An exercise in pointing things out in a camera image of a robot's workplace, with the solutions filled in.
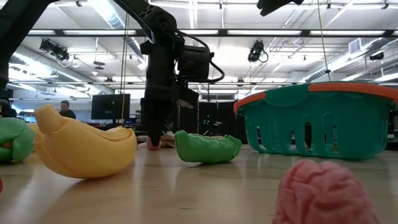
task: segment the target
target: person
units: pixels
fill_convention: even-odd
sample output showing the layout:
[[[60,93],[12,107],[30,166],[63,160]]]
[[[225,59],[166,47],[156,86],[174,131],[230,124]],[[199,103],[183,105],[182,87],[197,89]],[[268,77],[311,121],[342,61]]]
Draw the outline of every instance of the person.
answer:
[[[69,106],[70,106],[69,101],[67,100],[61,101],[60,115],[66,118],[76,119],[75,113],[71,109],[69,109]]]
[[[11,108],[11,104],[8,98],[0,97],[1,113],[3,118],[16,118],[17,111]]]

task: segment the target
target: spotlight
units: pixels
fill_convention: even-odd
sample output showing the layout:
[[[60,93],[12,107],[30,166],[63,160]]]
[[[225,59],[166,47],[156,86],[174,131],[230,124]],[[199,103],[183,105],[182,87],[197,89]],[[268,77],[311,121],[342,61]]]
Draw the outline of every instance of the spotlight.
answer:
[[[244,82],[243,78],[238,78],[238,83],[239,82]]]
[[[304,0],[278,0],[278,1],[273,1],[273,0],[259,0],[257,3],[257,8],[261,9],[260,15],[266,16],[278,8],[290,3],[294,2],[298,5],[303,3]]]
[[[45,53],[50,53],[50,55],[62,62],[66,62],[70,57],[67,48],[52,43],[51,40],[43,39],[39,49]]]
[[[267,60],[265,61],[260,60],[260,57],[263,54],[267,55]],[[262,43],[262,40],[256,40],[256,42],[253,44],[253,47],[250,49],[248,60],[251,63],[257,61],[264,63],[268,61],[268,54],[264,51],[264,44]]]
[[[383,52],[380,52],[380,53],[378,53],[376,55],[372,55],[372,56],[369,57],[369,59],[372,60],[372,61],[373,60],[381,60],[383,58],[384,58],[384,53]]]

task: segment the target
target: pink brain toy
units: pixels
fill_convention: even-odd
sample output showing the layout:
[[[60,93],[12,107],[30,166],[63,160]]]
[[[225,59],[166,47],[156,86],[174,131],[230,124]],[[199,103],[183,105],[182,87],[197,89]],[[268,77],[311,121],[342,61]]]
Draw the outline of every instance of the pink brain toy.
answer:
[[[301,160],[280,181],[273,224],[377,224],[359,180],[334,162]]]

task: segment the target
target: desk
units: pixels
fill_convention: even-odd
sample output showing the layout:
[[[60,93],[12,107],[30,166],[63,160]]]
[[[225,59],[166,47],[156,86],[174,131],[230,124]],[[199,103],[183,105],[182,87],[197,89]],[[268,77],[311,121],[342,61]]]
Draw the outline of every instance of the desk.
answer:
[[[271,224],[279,180],[300,159],[243,146],[230,163],[201,166],[181,161],[175,149],[140,147],[120,174],[78,180],[53,173],[33,153],[25,164],[0,167],[0,223]],[[398,153],[334,161],[363,182],[381,223],[398,223]]]

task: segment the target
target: toy food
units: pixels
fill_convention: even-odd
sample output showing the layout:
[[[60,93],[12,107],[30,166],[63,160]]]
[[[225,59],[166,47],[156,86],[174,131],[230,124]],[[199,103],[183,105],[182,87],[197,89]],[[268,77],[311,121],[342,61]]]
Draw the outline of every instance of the toy food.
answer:
[[[239,154],[242,146],[240,140],[228,135],[224,138],[210,138],[181,130],[177,131],[174,137],[178,155],[185,162],[229,162]]]
[[[0,118],[0,162],[21,162],[34,148],[35,134],[18,118]]]
[[[131,129],[101,131],[60,116],[52,105],[37,109],[35,118],[44,135],[44,146],[36,148],[37,155],[60,175],[105,177],[120,172],[134,160],[137,141]]]
[[[301,160],[281,180],[273,224],[378,224],[372,203],[348,170]]]

